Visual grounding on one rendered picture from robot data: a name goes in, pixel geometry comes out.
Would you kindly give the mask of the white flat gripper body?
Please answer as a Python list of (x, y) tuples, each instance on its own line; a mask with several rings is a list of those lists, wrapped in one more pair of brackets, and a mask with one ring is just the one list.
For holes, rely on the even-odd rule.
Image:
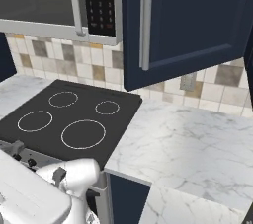
[(8, 224), (61, 224), (71, 199), (0, 150), (0, 214)]

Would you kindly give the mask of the navy base cabinet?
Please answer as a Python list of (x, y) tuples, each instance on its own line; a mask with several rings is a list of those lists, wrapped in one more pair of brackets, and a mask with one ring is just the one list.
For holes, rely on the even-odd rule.
[(110, 175), (114, 224), (138, 224), (150, 187)]

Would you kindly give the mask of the navy cabinet door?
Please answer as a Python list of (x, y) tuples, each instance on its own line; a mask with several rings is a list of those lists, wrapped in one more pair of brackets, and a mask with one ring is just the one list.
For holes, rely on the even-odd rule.
[(139, 67), (140, 0), (123, 0), (124, 87), (128, 91), (244, 55), (253, 0), (152, 0), (149, 69)]

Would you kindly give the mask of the black hob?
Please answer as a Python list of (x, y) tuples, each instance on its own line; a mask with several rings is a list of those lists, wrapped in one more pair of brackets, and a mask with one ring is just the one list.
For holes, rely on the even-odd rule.
[(104, 167), (141, 103), (136, 94), (56, 80), (0, 120), (0, 139)]

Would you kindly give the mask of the navy wall cabinet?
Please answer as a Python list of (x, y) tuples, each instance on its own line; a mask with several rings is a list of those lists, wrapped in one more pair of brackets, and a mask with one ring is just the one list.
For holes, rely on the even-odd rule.
[(253, 110), (253, 27), (247, 42), (246, 50), (244, 53), (244, 67), (247, 74), (249, 85), (250, 101)]
[(17, 73), (4, 33), (0, 33), (0, 83)]

